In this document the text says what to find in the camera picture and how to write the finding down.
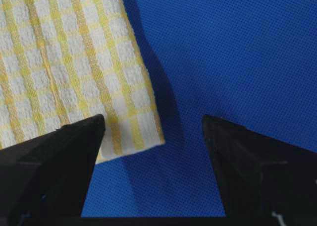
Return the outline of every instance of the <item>blue cloth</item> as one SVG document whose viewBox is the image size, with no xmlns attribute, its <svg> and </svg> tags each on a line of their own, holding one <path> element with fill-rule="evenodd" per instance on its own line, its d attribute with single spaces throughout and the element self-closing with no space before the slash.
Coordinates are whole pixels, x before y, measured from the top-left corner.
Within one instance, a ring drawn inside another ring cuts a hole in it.
<svg viewBox="0 0 317 226">
<path fill-rule="evenodd" d="M 95 168 L 83 216 L 223 216 L 212 114 L 317 150 L 317 0 L 124 0 L 167 144 Z"/>
</svg>

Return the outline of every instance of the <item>textured fabric surface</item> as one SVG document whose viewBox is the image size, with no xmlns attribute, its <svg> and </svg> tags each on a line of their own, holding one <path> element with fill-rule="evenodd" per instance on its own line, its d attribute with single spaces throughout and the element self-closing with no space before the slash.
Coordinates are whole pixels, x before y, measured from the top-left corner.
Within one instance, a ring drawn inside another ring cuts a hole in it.
<svg viewBox="0 0 317 226">
<path fill-rule="evenodd" d="M 201 118 L 317 151 L 317 0 L 124 0 L 166 144 L 96 166 L 86 216 L 221 216 Z"/>
<path fill-rule="evenodd" d="M 98 162 L 164 142 L 122 0 L 0 1 L 0 147 L 99 113 Z"/>
</svg>

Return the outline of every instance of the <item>blue fabric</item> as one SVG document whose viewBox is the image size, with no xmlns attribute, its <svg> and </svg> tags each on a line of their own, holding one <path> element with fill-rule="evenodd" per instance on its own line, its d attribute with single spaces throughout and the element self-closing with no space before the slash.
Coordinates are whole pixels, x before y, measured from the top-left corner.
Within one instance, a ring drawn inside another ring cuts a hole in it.
<svg viewBox="0 0 317 226">
<path fill-rule="evenodd" d="M 124 0 L 167 144 L 96 166 L 83 216 L 223 216 L 209 113 L 317 150 L 317 0 Z"/>
</svg>

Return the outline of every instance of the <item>yellow checkered towel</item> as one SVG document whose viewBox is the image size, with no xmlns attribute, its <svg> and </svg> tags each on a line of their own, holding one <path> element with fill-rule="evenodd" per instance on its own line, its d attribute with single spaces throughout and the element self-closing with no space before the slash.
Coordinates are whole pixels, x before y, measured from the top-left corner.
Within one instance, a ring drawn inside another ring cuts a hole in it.
<svg viewBox="0 0 317 226">
<path fill-rule="evenodd" d="M 98 113 L 97 162 L 164 143 L 122 0 L 0 0 L 0 148 Z"/>
</svg>

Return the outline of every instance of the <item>dish towel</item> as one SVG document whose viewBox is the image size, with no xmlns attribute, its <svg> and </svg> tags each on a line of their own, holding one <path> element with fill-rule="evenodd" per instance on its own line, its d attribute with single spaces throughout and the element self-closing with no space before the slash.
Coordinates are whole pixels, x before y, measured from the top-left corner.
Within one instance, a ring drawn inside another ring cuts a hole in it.
<svg viewBox="0 0 317 226">
<path fill-rule="evenodd" d="M 0 148 L 99 113 L 97 162 L 164 143 L 122 0 L 0 0 Z"/>
</svg>

